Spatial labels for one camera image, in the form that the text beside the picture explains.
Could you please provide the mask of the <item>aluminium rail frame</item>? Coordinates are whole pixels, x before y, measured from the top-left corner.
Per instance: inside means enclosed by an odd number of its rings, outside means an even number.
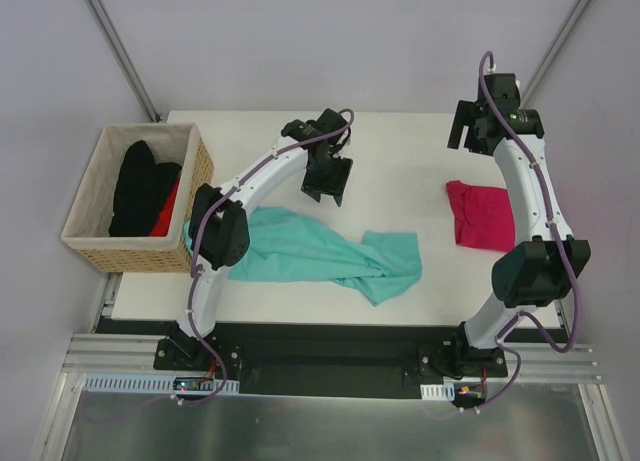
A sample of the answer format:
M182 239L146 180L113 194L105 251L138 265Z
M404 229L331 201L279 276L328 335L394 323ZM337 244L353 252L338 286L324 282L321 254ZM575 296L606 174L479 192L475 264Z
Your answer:
M88 369L169 372L155 369L153 362L158 342L172 326L176 323L103 319L97 332L73 336L64 364ZM559 353L537 330L516 328L500 347L505 355L506 378L517 374L527 382L569 384L597 384L602 380L593 351L586 345L577 344L571 351Z

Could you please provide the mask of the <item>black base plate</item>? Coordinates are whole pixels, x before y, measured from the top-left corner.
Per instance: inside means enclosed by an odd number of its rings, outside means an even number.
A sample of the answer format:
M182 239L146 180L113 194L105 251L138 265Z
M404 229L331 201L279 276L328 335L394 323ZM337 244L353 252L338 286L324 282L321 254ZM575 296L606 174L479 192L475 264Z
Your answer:
M213 370L243 394L379 399L416 399L447 378L507 376L503 350L470 347L459 327L221 322L204 339L172 326L154 368Z

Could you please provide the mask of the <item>folded pink t shirt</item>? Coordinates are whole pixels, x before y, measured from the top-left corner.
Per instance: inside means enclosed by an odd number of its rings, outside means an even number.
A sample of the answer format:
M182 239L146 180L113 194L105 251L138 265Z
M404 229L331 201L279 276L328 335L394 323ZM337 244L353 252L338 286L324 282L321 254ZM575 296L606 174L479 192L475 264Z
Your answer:
M459 180L447 182L445 189L457 245L503 253L514 248L515 222L506 189Z

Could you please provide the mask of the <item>teal t shirt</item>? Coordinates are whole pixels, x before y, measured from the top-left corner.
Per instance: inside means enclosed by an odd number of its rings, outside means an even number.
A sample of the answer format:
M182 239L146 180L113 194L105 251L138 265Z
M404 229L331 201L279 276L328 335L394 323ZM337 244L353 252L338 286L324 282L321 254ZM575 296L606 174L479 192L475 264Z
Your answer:
M331 281L378 306L422 276L414 232L366 232L349 240L325 223L283 207L258 207L249 218L248 252L231 268L241 282Z

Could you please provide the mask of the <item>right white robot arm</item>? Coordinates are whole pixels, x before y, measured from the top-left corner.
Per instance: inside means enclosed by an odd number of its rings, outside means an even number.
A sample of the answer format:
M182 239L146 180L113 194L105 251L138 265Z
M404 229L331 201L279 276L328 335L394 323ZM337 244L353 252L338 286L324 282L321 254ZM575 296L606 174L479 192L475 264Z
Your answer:
M546 166L539 114L520 106L512 73L482 73L478 96L459 102L448 146L492 157L503 176L515 222L515 246L491 271L492 294L461 323L443 350L445 372L456 379L496 367L500 342L523 320L549 304L574 298L574 324L581 319L577 278L591 257L575 238L556 200Z

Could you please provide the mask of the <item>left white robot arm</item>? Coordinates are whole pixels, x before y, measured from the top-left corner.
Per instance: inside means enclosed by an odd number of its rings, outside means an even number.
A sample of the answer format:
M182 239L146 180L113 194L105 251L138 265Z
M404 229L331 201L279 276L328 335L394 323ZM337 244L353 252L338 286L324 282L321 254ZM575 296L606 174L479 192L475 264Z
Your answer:
M204 368L213 356L205 341L231 268L250 247L249 219L284 181L304 174L301 191L319 202L330 196L340 206L353 161L340 151L348 144L354 111L325 109L315 120L294 119L274 144L247 169L220 186L201 185L189 219L191 286L183 313L168 335L169 346L188 369Z

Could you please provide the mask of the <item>wicker laundry basket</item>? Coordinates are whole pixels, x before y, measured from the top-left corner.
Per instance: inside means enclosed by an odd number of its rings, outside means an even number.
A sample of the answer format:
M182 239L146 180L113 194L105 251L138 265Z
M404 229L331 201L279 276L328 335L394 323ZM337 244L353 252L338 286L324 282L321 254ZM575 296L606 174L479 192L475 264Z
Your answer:
M163 237L109 234L113 201L126 151L144 141L159 163L181 167L176 200ZM194 123L116 124L103 128L79 185L61 240L103 272L178 273L191 266L183 225L197 189L214 163Z

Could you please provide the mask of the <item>black t shirt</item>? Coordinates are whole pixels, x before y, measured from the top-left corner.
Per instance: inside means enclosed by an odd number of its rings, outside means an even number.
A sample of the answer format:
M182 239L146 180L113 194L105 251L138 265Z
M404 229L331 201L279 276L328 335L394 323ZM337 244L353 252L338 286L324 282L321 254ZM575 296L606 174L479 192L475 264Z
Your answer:
M158 163L144 140L131 145L124 156L113 198L111 237L151 237L159 210L160 191L171 187L182 166Z

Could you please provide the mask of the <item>red t shirt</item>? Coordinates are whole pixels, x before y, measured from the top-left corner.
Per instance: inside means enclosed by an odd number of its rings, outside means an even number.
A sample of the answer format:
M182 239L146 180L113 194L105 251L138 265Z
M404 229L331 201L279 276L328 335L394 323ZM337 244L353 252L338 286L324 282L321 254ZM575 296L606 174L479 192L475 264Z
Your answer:
M151 237L164 237L168 234L180 184L180 178L181 176L178 175L171 184L171 187L165 186L160 191L158 216L149 233Z

